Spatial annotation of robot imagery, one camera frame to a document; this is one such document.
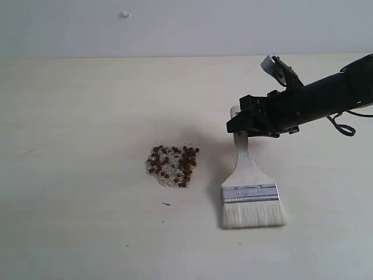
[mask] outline white table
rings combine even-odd
[[[310,83],[363,55],[281,59]],[[323,119],[250,139],[291,222],[220,226],[229,109],[281,89],[263,59],[1,61],[0,278],[370,279],[372,120],[342,116],[352,138]],[[201,149],[189,188],[145,174],[154,143],[184,142]]]

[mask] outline paintbrush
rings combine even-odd
[[[231,118],[239,112],[239,106],[232,107]],[[287,218],[277,184],[255,166],[247,138],[246,131],[234,133],[238,155],[232,175],[222,184],[223,226],[228,229],[283,226]]]

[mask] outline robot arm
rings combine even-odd
[[[268,56],[261,66],[286,90],[273,90],[267,97],[247,95],[240,98],[241,112],[227,122],[229,133],[247,131],[249,137],[277,138],[281,133],[298,132],[301,124],[327,117],[342,134],[353,136],[355,129],[337,124],[335,118],[345,111],[360,117],[372,117],[350,110],[373,103],[373,54],[306,86],[279,57]]]

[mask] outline white wall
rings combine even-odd
[[[0,0],[0,57],[370,52],[372,11],[372,0]]]

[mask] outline brush handle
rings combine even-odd
[[[239,106],[233,106],[231,108],[231,118],[240,111]],[[236,164],[233,174],[223,183],[223,187],[275,183],[274,179],[263,174],[252,161],[248,151],[246,131],[234,133],[234,145],[238,151]]]

